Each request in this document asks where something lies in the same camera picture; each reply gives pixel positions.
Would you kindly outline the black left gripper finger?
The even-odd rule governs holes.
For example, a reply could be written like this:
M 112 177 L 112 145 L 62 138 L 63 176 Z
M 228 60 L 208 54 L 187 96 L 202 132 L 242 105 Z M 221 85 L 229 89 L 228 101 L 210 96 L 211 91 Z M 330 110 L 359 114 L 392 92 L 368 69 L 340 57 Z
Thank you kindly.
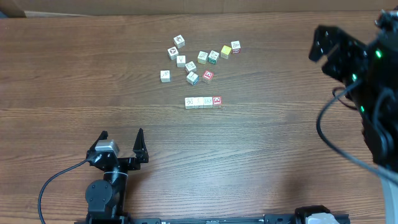
M 134 143 L 133 147 L 133 152 L 136 155 L 146 155 L 147 154 L 147 148 L 144 140 L 144 131 L 142 128 L 139 129 L 136 140 Z
M 108 138 L 108 132 L 107 131 L 102 131 L 97 140 L 94 142 L 93 146 L 96 146 L 98 141 L 100 140 L 107 140 Z

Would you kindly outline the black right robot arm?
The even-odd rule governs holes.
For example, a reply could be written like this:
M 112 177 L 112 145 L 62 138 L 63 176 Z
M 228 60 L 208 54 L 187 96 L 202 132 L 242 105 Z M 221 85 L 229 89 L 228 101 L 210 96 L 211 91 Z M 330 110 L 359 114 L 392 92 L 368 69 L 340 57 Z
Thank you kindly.
M 343 84 L 317 116 L 319 137 L 330 149 L 380 178 L 386 223 L 397 223 L 397 9 L 381 11 L 375 25 L 380 31 L 369 44 L 337 26 L 319 25 L 308 57 L 317 62 L 326 56 L 322 72 Z M 323 115 L 343 96 L 361 116 L 364 142 L 376 167 L 337 147 L 322 131 Z

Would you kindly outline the giraffe picture block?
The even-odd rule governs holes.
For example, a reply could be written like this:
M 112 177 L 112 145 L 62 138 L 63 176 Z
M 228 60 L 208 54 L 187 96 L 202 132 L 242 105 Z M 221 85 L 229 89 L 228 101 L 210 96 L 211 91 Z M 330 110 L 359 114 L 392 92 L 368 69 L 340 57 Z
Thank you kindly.
M 194 108 L 204 108 L 204 97 L 195 97 L 193 99 Z

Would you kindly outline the line drawing wooden block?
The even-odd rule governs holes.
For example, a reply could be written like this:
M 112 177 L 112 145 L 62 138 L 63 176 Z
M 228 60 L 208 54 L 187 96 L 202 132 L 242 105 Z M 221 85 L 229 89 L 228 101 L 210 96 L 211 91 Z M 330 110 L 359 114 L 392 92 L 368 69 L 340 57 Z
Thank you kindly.
M 186 97 L 185 98 L 185 108 L 193 109 L 195 107 L 194 97 Z

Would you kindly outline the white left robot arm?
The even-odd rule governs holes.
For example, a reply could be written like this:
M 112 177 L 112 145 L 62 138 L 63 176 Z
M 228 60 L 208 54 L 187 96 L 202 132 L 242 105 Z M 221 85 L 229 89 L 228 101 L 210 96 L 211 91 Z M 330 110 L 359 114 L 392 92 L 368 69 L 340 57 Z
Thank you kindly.
M 141 164 L 149 161 L 143 129 L 137 133 L 133 153 L 134 157 L 119 157 L 119 147 L 113 139 L 108 139 L 107 131 L 102 131 L 89 148 L 86 160 L 90 166 L 103 171 L 103 178 L 86 188 L 86 223 L 132 223 L 124 204 L 128 172 L 139 170 Z

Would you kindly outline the pretzel picture block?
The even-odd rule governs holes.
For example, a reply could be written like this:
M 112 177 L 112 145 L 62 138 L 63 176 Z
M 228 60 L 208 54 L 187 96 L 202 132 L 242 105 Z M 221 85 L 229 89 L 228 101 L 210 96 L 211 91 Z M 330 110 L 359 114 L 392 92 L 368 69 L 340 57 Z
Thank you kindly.
M 213 107 L 213 97 L 207 96 L 203 98 L 203 107 L 204 108 L 212 108 Z

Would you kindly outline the hammer picture yellow block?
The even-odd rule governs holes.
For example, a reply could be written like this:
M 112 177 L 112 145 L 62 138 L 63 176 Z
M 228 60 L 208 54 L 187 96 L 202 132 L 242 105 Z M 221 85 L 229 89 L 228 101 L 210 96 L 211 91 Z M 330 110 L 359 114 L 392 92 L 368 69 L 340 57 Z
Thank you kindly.
M 232 51 L 231 47 L 224 45 L 220 52 L 221 58 L 229 59 L 229 55 L 230 55 L 231 51 Z

